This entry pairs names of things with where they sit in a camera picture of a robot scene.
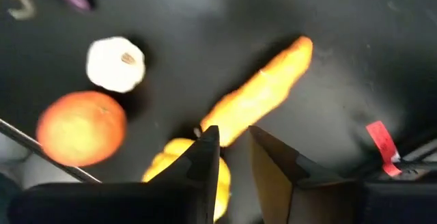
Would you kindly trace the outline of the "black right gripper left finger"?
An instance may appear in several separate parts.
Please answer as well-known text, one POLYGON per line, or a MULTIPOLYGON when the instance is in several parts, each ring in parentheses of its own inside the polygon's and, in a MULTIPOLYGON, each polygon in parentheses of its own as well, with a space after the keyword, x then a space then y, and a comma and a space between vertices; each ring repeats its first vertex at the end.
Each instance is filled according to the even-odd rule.
POLYGON ((150 180, 159 196, 150 223, 214 222, 219 174, 219 128, 209 127, 178 159, 150 180))

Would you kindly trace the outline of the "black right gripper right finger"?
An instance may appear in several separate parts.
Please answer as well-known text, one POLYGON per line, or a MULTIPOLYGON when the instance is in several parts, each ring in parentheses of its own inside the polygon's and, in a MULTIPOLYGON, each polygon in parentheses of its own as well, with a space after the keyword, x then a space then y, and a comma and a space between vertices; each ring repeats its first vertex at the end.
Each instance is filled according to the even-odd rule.
POLYGON ((351 224, 358 186, 257 126, 251 166, 265 223, 351 224))

